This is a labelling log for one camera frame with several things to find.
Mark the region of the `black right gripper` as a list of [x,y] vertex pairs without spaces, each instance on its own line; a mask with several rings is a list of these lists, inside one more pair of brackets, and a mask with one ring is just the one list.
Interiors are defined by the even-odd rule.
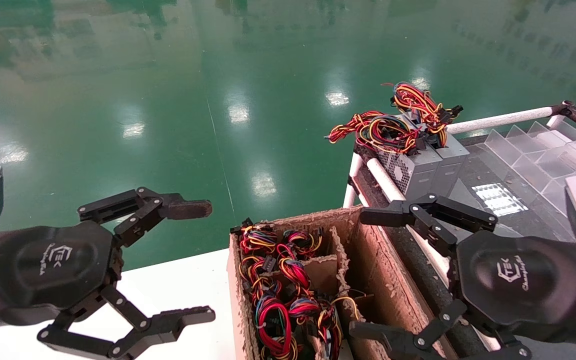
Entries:
[[470,323],[480,332],[508,333],[496,333],[498,350],[465,360],[532,359],[514,335],[576,344],[576,244],[479,231],[455,247],[455,268],[462,301],[453,300],[420,333],[352,321],[349,335],[379,342],[391,360],[443,360],[434,343],[467,313],[468,305]]

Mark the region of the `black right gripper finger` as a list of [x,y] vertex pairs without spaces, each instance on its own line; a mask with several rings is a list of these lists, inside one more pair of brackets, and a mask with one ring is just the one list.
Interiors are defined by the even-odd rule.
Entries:
[[437,253],[443,257],[453,257],[457,237],[441,223],[471,233],[492,232],[498,217],[445,196],[428,193],[416,200],[393,200],[382,208],[363,207],[359,212],[359,222],[390,228],[409,226],[426,239]]

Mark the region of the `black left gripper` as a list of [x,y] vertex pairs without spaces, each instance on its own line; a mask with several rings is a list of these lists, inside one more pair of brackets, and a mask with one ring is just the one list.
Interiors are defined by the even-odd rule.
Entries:
[[[212,211],[209,200],[138,187],[80,206],[82,222],[74,226],[0,232],[0,307],[62,310],[37,340],[53,351],[92,360],[135,360],[152,346],[176,342],[187,326],[215,321],[216,313],[198,306],[147,317],[111,285],[123,266],[117,244],[129,248],[165,219],[207,218]],[[120,218],[114,235],[99,225]],[[131,330],[115,342],[71,332],[77,319],[94,312],[92,305],[110,305]]]

